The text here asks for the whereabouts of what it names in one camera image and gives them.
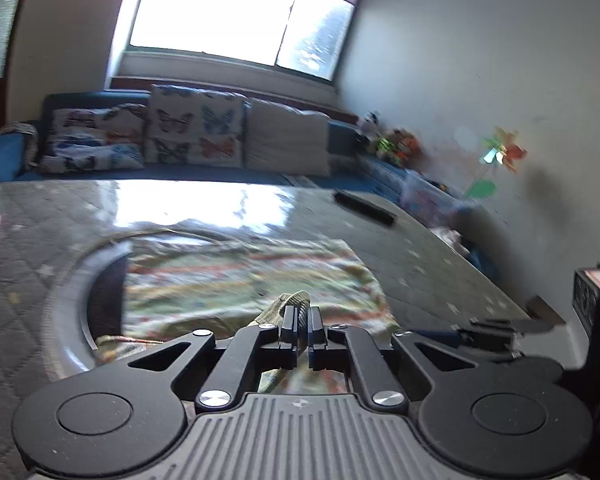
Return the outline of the window with frame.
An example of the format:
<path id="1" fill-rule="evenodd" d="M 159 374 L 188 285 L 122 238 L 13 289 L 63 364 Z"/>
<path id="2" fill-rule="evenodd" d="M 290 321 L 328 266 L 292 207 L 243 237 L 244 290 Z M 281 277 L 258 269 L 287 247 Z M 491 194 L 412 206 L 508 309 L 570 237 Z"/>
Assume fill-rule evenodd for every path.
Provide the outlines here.
<path id="1" fill-rule="evenodd" d="M 126 44 L 331 81 L 357 7 L 358 0 L 138 0 Z"/>

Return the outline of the orange plush toy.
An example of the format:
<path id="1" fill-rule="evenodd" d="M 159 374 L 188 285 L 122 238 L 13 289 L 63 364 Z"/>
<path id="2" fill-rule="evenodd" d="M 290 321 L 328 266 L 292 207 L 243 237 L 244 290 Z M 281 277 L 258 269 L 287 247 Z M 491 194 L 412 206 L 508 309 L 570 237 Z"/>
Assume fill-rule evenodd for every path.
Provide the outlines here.
<path id="1" fill-rule="evenodd" d="M 405 129 L 396 129 L 394 133 L 396 134 L 394 154 L 399 165 L 406 167 L 411 160 L 422 154 L 422 148 L 413 133 Z"/>

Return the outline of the clear plastic storage box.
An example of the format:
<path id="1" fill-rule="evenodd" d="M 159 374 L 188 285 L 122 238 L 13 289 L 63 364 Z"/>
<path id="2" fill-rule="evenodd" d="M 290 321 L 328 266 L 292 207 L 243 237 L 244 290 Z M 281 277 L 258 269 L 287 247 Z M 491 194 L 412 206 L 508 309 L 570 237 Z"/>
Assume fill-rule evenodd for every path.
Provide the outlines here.
<path id="1" fill-rule="evenodd" d="M 455 229 L 477 205 L 475 200 L 439 188 L 415 171 L 405 171 L 399 206 L 429 229 Z"/>

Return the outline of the lying butterfly pillow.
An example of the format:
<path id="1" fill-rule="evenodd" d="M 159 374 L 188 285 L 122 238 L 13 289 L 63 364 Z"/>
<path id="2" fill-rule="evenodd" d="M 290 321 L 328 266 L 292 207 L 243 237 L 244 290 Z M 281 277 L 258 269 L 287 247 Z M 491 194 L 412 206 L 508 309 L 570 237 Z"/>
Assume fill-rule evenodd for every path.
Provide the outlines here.
<path id="1" fill-rule="evenodd" d="M 53 112 L 43 174 L 143 169 L 147 107 L 123 103 L 110 108 L 60 108 Z"/>

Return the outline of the black remote control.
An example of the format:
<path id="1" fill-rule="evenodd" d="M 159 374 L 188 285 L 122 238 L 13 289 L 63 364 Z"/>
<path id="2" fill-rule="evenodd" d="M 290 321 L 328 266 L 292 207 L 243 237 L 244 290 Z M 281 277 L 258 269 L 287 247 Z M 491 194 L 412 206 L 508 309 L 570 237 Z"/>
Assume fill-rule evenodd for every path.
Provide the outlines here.
<path id="1" fill-rule="evenodd" d="M 396 223 L 396 216 L 392 212 L 364 200 L 364 198 L 344 191 L 335 191 L 332 196 L 340 206 L 374 220 L 383 226 L 393 226 Z"/>

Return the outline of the colourful paper pinwheel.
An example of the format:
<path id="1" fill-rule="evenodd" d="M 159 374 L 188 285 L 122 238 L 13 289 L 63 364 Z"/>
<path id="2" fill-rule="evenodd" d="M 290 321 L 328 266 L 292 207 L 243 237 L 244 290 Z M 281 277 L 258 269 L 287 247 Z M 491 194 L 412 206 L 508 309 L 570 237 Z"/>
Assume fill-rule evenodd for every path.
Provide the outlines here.
<path id="1" fill-rule="evenodd" d="M 480 170 L 463 193 L 464 200 L 485 200 L 498 190 L 494 174 L 496 168 L 506 168 L 516 174 L 516 163 L 524 160 L 528 152 L 518 144 L 518 132 L 495 127 L 490 138 L 484 140 L 486 152 L 480 158 Z"/>

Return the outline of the round stove plate in table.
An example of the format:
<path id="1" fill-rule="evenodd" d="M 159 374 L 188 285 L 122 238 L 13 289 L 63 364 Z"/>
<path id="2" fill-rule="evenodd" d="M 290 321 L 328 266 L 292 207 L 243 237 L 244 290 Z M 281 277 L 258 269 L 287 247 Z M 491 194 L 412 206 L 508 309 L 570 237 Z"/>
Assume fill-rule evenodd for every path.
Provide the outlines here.
<path id="1" fill-rule="evenodd" d="M 97 365 L 95 339 L 121 333 L 122 288 L 132 243 L 103 240 L 61 270 L 41 322 L 42 357 L 53 382 Z"/>

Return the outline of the yellow green plush toy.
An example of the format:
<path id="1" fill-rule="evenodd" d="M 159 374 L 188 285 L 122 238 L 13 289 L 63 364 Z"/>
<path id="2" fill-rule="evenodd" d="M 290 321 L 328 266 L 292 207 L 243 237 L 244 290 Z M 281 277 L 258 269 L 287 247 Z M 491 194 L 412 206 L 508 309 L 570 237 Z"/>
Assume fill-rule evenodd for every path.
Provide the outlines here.
<path id="1" fill-rule="evenodd" d="M 390 164 L 400 165 L 402 152 L 399 144 L 403 139 L 403 133 L 400 129 L 387 130 L 377 141 L 375 155 L 378 159 Z"/>

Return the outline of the upright butterfly pillow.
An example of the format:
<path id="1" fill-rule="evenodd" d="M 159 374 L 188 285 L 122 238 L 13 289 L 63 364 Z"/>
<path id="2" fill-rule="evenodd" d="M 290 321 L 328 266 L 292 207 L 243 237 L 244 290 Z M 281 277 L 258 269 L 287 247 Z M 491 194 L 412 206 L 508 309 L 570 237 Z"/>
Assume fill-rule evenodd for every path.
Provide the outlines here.
<path id="1" fill-rule="evenodd" d="M 145 127 L 146 162 L 240 168 L 244 166 L 247 98 L 155 84 Z"/>

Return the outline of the black and white plush toy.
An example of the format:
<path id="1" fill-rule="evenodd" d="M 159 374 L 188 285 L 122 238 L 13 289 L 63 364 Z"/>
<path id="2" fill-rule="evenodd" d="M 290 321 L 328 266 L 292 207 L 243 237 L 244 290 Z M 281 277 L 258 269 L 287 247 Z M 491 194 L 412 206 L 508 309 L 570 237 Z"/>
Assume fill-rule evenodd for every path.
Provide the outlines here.
<path id="1" fill-rule="evenodd" d="M 380 120 L 377 112 L 368 112 L 358 122 L 358 128 L 366 139 L 373 141 L 380 137 Z"/>

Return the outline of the pastel patterned children's shirt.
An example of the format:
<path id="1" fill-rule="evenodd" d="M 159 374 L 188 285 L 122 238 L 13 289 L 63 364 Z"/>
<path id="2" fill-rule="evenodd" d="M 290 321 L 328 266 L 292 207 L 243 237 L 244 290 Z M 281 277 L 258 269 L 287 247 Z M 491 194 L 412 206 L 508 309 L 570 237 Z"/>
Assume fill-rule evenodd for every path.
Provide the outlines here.
<path id="1" fill-rule="evenodd" d="M 220 339 L 278 324 L 282 301 L 306 292 L 325 324 L 347 324 L 386 341 L 398 328 L 379 282 L 344 240 L 222 240 L 193 245 L 133 240 L 124 278 L 122 331 L 97 337 L 107 364 L 206 328 Z"/>

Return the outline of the plain beige pillow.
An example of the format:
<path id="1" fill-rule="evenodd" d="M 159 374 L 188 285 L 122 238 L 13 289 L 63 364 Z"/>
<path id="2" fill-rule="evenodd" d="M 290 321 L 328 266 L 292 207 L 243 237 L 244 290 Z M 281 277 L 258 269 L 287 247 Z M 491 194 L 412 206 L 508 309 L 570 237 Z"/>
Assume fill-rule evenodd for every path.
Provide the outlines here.
<path id="1" fill-rule="evenodd" d="M 245 166 L 290 176 L 329 177 L 329 117 L 253 99 L 247 114 Z"/>

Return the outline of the blue sofa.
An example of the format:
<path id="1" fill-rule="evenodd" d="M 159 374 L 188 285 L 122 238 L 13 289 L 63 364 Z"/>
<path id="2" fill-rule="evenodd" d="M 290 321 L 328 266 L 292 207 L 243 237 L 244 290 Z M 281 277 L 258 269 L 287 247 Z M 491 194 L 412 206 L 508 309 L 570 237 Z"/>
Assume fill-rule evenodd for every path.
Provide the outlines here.
<path id="1" fill-rule="evenodd" d="M 415 171 L 396 168 L 363 152 L 363 137 L 346 122 L 329 123 L 330 175 L 293 176 L 275 171 L 252 170 L 246 167 L 185 165 L 183 155 L 169 155 L 158 162 L 145 162 L 140 169 L 87 169 L 64 174 L 46 174 L 24 166 L 24 136 L 9 127 L 0 136 L 0 182 L 56 180 L 178 180 L 239 182 L 270 185 L 292 185 L 302 188 L 338 188 L 338 190 L 369 192 L 395 202 L 402 192 L 403 181 L 416 177 Z"/>

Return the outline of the grey quilted table cover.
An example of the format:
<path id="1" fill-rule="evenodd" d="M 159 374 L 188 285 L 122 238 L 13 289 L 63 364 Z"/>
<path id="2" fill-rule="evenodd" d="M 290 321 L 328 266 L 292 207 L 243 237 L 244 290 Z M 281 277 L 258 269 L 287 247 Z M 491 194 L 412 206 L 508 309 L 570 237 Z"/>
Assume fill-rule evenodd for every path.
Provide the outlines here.
<path id="1" fill-rule="evenodd" d="M 335 202 L 321 188 L 163 180 L 0 183 L 0 479 L 23 469 L 9 419 L 46 382 L 55 287 L 91 248 L 114 248 L 138 231 L 188 240 L 343 240 L 386 296 L 375 327 L 446 327 L 471 318 L 520 318 L 524 310 L 408 214 L 391 228 Z"/>

